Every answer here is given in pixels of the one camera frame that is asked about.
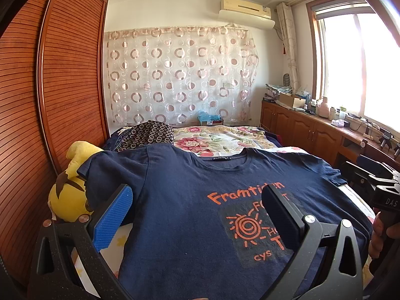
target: wall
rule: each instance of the wall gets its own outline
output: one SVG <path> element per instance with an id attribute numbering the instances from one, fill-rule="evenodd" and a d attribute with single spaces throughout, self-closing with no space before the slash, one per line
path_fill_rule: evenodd
<path id="1" fill-rule="evenodd" d="M 223 26 L 227 23 L 218 21 L 220 9 L 221 0 L 128 0 L 117 3 L 111 1 L 107 7 L 105 31 L 167 26 Z M 259 56 L 257 77 L 251 89 L 250 122 L 250 125 L 258 126 L 265 83 L 282 82 L 283 48 L 275 30 L 248 28 L 253 35 Z M 111 100 L 107 83 L 105 80 L 105 102 L 108 106 Z M 112 116 L 108 113 L 107 119 L 109 131 L 112 133 L 118 126 L 113 123 Z"/>

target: wooden sliding door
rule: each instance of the wooden sliding door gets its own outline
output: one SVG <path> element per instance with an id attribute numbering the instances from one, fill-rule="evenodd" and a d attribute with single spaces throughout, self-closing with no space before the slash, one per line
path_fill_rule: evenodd
<path id="1" fill-rule="evenodd" d="M 107 138 L 106 6 L 107 0 L 28 0 L 0 37 L 0 254 L 23 285 L 69 145 L 100 146 Z"/>

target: navy blue t-shirt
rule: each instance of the navy blue t-shirt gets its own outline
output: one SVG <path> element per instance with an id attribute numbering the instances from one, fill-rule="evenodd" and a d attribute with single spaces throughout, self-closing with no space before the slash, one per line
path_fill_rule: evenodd
<path id="1" fill-rule="evenodd" d="M 293 254 L 263 208 L 265 184 L 320 222 L 350 220 L 365 253 L 371 222 L 337 188 L 345 181 L 325 161 L 251 148 L 228 159 L 160 143 L 96 153 L 79 168 L 92 208 L 120 184 L 132 187 L 125 222 L 133 228 L 119 280 L 134 299 L 258 300 Z"/>

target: human hand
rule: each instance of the human hand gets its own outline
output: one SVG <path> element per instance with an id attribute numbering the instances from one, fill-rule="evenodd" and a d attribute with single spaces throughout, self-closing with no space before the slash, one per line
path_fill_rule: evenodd
<path id="1" fill-rule="evenodd" d="M 379 212 L 376 217 L 375 221 L 373 222 L 372 228 L 372 236 L 371 241 L 369 242 L 368 252 L 372 258 L 378 258 L 382 249 L 383 249 L 383 229 L 384 224 L 380 218 L 381 213 Z M 386 235 L 392 239 L 400 239 L 400 222 L 392 225 L 391 227 L 387 228 Z"/>

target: t-shirt sleeve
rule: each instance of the t-shirt sleeve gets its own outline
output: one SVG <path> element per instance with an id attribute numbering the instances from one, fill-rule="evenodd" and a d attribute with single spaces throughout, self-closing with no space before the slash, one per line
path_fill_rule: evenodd
<path id="1" fill-rule="evenodd" d="M 122 152 L 102 151 L 92 155 L 77 170 L 86 179 L 86 197 L 95 211 L 108 200 L 120 184 L 127 184 L 133 191 L 133 205 L 124 223 L 133 221 L 134 204 L 139 198 L 147 176 L 149 157 L 147 147 Z"/>
<path id="2" fill-rule="evenodd" d="M 296 153 L 296 155 L 306 167 L 329 180 L 335 186 L 347 183 L 340 170 L 332 168 L 325 160 L 307 153 Z"/>

